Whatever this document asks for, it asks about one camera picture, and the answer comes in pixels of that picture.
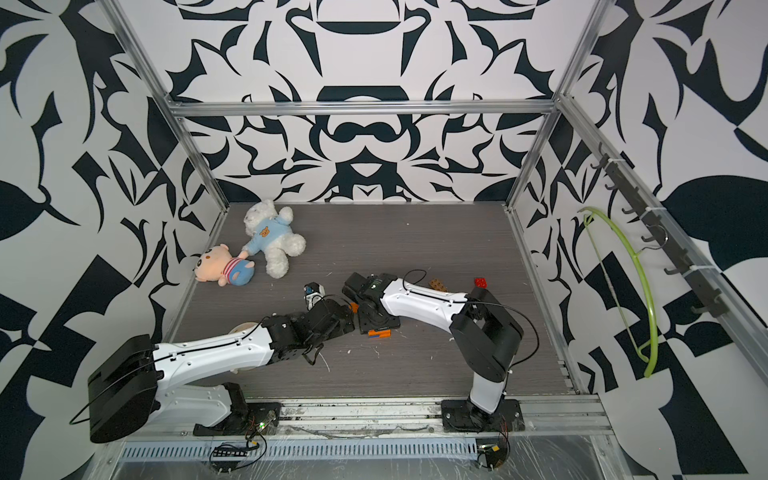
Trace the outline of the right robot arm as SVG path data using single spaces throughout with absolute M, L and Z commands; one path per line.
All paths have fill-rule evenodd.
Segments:
M 485 288 L 441 292 L 391 274 L 365 277 L 354 273 L 342 292 L 358 305 L 364 333 L 395 329 L 403 317 L 450 333 L 473 371 L 469 403 L 486 415 L 496 413 L 524 338 L 514 309 L 503 306 Z

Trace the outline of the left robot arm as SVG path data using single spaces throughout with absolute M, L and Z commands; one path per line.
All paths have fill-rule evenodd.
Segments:
M 88 378 L 90 440 L 116 441 L 152 422 L 215 429 L 245 413 L 244 397 L 233 384 L 206 388 L 198 381 L 293 358 L 313 363 L 325 341 L 353 330 L 352 307 L 324 298 L 307 312 L 266 316 L 218 337 L 155 343 L 148 335 L 134 336 Z

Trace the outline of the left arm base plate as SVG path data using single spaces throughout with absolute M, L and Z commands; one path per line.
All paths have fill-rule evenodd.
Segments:
M 248 402 L 242 387 L 233 382 L 226 382 L 222 387 L 231 401 L 230 413 L 212 426 L 196 424 L 193 435 L 196 437 L 236 436 L 250 437 L 256 433 L 268 432 L 279 425 L 282 409 L 280 402 Z

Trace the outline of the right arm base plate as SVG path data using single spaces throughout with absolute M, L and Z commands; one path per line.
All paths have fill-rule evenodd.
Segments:
M 443 428 L 449 432 L 522 432 L 526 429 L 519 401 L 502 399 L 494 413 L 487 413 L 469 400 L 442 400 Z

